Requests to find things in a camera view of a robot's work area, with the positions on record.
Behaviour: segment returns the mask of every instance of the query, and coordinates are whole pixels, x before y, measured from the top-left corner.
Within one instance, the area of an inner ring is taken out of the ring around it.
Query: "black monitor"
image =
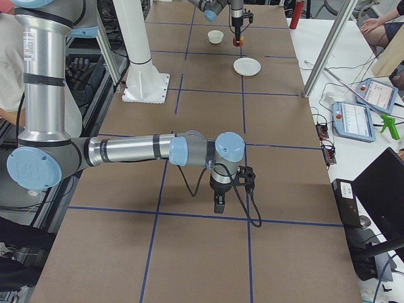
[[[387,148],[352,183],[359,201],[394,247],[404,237],[404,161]],[[396,249],[404,261],[404,248]]]

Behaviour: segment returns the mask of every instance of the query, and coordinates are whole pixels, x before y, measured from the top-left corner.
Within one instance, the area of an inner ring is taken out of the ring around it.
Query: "person's arm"
[[[371,31],[373,31],[375,28],[380,27],[381,25],[385,24],[386,22],[389,22],[391,20],[394,20],[395,18],[401,16],[401,13],[404,13],[401,11],[400,5],[404,6],[404,1],[401,1],[397,8],[392,9],[388,13],[380,16],[379,18],[370,18],[364,22],[364,25],[360,28],[360,32],[363,34],[367,34]]]
[[[2,108],[0,108],[0,117],[3,117],[8,122],[16,125],[17,124],[17,112],[6,112]],[[20,114],[20,126],[25,126],[25,110],[21,111]]]

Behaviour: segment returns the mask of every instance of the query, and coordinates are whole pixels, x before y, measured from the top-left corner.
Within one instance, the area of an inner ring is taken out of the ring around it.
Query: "white plate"
[[[240,58],[234,61],[233,67],[242,76],[254,76],[261,70],[261,65],[252,58]]]

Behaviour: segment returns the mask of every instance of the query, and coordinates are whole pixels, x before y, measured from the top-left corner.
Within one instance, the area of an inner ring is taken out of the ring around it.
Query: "person's hand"
[[[375,18],[370,18],[364,22],[364,25],[360,28],[362,34],[367,34],[373,31],[375,28],[379,27],[381,24],[379,20]]]

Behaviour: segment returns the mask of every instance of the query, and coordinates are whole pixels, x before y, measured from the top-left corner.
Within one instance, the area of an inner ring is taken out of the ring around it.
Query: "black fabric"
[[[398,3],[397,11],[400,14],[400,16],[404,15],[404,0],[401,0],[400,3]]]
[[[384,29],[386,30],[386,35],[389,42],[394,38],[402,25],[403,22],[392,22],[384,24]]]
[[[0,242],[50,251],[56,235],[0,217]]]
[[[38,283],[42,269],[25,267],[18,261],[0,257],[0,292],[18,291],[22,286]]]

